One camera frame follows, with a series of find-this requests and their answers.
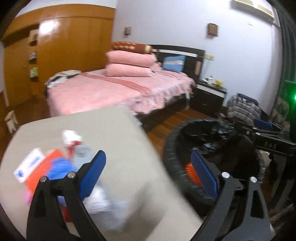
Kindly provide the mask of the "small white stool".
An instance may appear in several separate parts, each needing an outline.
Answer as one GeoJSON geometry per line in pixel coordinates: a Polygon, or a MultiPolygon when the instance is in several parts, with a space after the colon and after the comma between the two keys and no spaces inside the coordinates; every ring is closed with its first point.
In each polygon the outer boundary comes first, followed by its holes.
{"type": "Polygon", "coordinates": [[[4,121],[6,122],[6,126],[8,128],[8,131],[10,132],[10,134],[12,134],[13,132],[16,131],[16,126],[19,125],[19,122],[16,118],[16,114],[15,114],[14,110],[10,111],[6,115],[6,117],[4,118],[4,121]]]}

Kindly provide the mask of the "black nightstand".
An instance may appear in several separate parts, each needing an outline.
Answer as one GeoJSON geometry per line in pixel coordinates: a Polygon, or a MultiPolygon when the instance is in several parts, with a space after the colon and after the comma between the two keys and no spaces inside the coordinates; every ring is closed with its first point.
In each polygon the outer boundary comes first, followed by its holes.
{"type": "Polygon", "coordinates": [[[211,85],[204,81],[198,81],[196,86],[193,87],[192,92],[193,95],[190,100],[192,109],[213,118],[219,116],[224,99],[227,96],[227,89],[211,85]]]}

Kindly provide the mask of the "pink pillow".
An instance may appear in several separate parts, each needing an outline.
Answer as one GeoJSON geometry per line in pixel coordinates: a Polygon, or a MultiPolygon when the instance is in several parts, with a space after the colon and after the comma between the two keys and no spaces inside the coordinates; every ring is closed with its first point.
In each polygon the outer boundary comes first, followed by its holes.
{"type": "Polygon", "coordinates": [[[157,58],[154,53],[140,54],[127,51],[108,51],[106,53],[109,63],[126,64],[139,67],[151,67],[156,63],[157,58]]]}
{"type": "Polygon", "coordinates": [[[105,75],[108,77],[150,77],[150,68],[126,64],[111,63],[105,68],[105,75]]]}

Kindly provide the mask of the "white blue medicine box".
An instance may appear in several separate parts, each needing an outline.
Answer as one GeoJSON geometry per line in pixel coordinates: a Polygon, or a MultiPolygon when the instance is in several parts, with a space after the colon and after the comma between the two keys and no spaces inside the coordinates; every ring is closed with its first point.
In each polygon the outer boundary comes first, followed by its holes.
{"type": "Polygon", "coordinates": [[[20,183],[24,183],[44,159],[45,155],[40,148],[32,149],[15,169],[14,176],[20,183]]]}

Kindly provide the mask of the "clothes pile on bed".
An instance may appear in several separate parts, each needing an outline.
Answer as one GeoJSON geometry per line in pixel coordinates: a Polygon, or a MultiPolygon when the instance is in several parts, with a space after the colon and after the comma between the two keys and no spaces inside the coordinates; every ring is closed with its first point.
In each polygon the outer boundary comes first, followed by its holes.
{"type": "Polygon", "coordinates": [[[80,75],[82,72],[80,70],[67,70],[58,72],[55,75],[51,76],[47,82],[45,82],[47,89],[52,89],[58,85],[66,82],[68,79],[73,78],[77,75],[80,75]]]}

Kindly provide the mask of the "orange foam mesh sleeve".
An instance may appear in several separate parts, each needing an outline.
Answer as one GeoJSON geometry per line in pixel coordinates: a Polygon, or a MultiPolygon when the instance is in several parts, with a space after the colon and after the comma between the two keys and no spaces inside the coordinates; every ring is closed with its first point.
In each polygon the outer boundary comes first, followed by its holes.
{"type": "Polygon", "coordinates": [[[25,192],[29,191],[33,195],[40,178],[42,176],[45,176],[47,171],[51,168],[51,162],[54,159],[60,157],[64,157],[60,149],[54,149],[46,153],[44,161],[32,172],[32,174],[25,181],[25,192]]]}

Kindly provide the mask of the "wall lamp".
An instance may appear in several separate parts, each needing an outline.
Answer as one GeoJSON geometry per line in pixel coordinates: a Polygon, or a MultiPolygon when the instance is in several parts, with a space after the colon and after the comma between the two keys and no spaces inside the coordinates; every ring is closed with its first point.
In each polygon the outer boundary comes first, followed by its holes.
{"type": "Polygon", "coordinates": [[[210,37],[218,37],[219,27],[214,23],[208,23],[207,25],[207,35],[210,37]]]}
{"type": "Polygon", "coordinates": [[[131,27],[125,27],[125,31],[124,31],[124,35],[125,36],[128,36],[128,35],[130,35],[131,34],[131,27]]]}

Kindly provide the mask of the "plaid bag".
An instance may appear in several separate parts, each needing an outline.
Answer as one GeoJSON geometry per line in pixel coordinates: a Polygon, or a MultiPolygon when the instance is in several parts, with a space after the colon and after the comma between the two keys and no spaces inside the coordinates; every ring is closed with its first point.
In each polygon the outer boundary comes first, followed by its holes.
{"type": "Polygon", "coordinates": [[[234,95],[227,102],[226,116],[231,121],[253,125],[255,119],[261,119],[261,113],[257,100],[243,94],[234,95]]]}

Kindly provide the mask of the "wooden wardrobe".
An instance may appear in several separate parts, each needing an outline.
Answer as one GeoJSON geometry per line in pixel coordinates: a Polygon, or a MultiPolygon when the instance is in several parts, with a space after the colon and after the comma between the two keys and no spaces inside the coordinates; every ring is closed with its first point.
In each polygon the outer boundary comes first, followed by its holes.
{"type": "Polygon", "coordinates": [[[4,33],[4,82],[11,106],[42,97],[57,72],[103,68],[115,9],[60,4],[15,18],[4,33]]]}

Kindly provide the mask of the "white tissue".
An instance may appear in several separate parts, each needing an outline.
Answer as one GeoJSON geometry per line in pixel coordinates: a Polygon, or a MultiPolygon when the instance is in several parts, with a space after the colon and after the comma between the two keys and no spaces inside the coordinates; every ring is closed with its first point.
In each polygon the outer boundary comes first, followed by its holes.
{"type": "Polygon", "coordinates": [[[72,130],[62,131],[62,140],[66,147],[74,145],[75,143],[81,143],[83,138],[72,130]]]}

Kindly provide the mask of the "left wall lamp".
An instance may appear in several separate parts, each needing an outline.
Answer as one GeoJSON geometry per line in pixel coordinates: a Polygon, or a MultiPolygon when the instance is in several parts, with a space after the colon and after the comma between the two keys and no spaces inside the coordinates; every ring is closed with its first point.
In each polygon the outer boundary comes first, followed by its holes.
{"type": "Polygon", "coordinates": [[[128,36],[128,35],[130,35],[131,34],[131,27],[125,27],[125,31],[124,31],[124,35],[125,36],[128,36]]]}

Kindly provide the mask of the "right wall lamp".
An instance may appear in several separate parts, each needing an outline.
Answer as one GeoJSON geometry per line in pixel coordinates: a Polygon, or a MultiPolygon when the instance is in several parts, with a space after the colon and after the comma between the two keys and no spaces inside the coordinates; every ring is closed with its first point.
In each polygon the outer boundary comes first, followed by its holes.
{"type": "Polygon", "coordinates": [[[214,23],[208,23],[207,25],[207,35],[210,37],[218,37],[219,27],[214,23]]]}

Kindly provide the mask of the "blue cushion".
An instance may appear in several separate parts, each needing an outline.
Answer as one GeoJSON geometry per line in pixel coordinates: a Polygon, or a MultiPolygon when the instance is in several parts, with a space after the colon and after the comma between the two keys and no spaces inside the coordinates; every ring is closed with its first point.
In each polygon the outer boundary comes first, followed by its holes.
{"type": "Polygon", "coordinates": [[[181,73],[184,69],[186,56],[167,56],[162,63],[163,70],[168,70],[175,73],[181,73]]]}

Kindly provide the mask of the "pink covered bed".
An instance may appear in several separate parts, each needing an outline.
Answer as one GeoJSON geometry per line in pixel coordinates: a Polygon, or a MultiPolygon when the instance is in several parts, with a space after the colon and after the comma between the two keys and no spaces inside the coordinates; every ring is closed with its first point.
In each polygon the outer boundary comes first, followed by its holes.
{"type": "Polygon", "coordinates": [[[105,68],[82,72],[57,87],[46,89],[50,115],[126,106],[148,131],[176,111],[189,108],[190,91],[199,80],[205,52],[180,46],[152,47],[151,54],[155,54],[157,61],[147,67],[152,71],[150,77],[108,77],[105,68]],[[178,55],[186,56],[183,71],[163,70],[164,58],[178,55]]]}

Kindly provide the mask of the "black-lined trash bin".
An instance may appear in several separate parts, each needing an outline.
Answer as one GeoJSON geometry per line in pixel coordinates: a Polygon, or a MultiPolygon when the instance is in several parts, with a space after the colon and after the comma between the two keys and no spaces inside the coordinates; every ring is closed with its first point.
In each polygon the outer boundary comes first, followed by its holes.
{"type": "Polygon", "coordinates": [[[223,172],[241,181],[254,176],[259,184],[265,177],[262,155],[250,139],[235,131],[225,120],[193,119],[177,126],[167,137],[163,163],[180,192],[200,217],[205,217],[214,204],[203,187],[195,184],[185,172],[191,154],[198,151],[223,172]]]}

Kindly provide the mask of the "blue plastic wrapper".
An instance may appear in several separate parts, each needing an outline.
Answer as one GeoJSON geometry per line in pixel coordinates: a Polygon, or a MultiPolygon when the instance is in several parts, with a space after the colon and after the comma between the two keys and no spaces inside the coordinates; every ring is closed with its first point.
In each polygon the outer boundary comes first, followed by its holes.
{"type": "Polygon", "coordinates": [[[60,157],[51,162],[51,168],[45,176],[50,180],[63,179],[69,172],[77,172],[76,167],[68,159],[60,157]]]}

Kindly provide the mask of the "yellow plush toy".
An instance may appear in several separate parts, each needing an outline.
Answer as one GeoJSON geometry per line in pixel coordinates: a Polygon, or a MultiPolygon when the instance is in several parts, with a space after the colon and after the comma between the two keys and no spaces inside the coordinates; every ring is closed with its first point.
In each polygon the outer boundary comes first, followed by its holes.
{"type": "Polygon", "coordinates": [[[216,79],[213,84],[219,88],[223,88],[223,81],[216,79]]]}

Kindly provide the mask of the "brown dotted bolster pillow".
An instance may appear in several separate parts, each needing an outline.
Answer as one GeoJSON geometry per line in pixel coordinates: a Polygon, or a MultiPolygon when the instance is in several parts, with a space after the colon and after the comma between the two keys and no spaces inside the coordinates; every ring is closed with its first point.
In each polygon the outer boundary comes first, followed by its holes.
{"type": "Polygon", "coordinates": [[[112,50],[127,51],[138,54],[151,54],[153,47],[145,44],[138,44],[132,42],[112,42],[112,50]]]}

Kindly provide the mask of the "lower pink pillow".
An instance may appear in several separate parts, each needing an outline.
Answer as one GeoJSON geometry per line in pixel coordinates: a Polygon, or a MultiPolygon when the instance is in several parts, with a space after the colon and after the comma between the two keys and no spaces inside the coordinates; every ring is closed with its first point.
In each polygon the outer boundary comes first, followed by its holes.
{"type": "Polygon", "coordinates": [[[150,68],[126,64],[111,63],[105,68],[105,75],[108,77],[150,77],[150,68]]]}

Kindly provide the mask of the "pink sock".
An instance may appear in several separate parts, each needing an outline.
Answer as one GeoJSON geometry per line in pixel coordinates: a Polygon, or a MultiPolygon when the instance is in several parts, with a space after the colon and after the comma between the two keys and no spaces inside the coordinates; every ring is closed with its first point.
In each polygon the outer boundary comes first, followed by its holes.
{"type": "Polygon", "coordinates": [[[24,202],[26,205],[30,206],[31,202],[32,202],[32,193],[29,192],[29,191],[26,191],[25,192],[25,195],[24,195],[24,202]]]}

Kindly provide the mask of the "upper pink pillow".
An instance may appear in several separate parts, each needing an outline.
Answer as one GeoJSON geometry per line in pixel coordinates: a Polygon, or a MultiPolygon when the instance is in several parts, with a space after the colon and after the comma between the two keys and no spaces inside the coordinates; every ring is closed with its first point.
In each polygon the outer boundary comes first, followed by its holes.
{"type": "Polygon", "coordinates": [[[140,54],[127,51],[108,51],[106,53],[109,63],[126,64],[139,67],[151,67],[156,63],[157,58],[154,53],[140,54]]]}

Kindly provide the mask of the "air conditioner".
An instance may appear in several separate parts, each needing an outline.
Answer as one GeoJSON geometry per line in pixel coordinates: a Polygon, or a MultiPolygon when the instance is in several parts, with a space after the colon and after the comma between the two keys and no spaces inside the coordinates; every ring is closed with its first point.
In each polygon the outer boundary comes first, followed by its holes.
{"type": "Polygon", "coordinates": [[[234,0],[232,1],[234,5],[239,8],[243,9],[244,11],[247,11],[248,13],[252,13],[253,15],[256,15],[262,19],[265,19],[269,22],[274,21],[274,12],[272,9],[266,8],[255,1],[250,0],[234,0]]]}

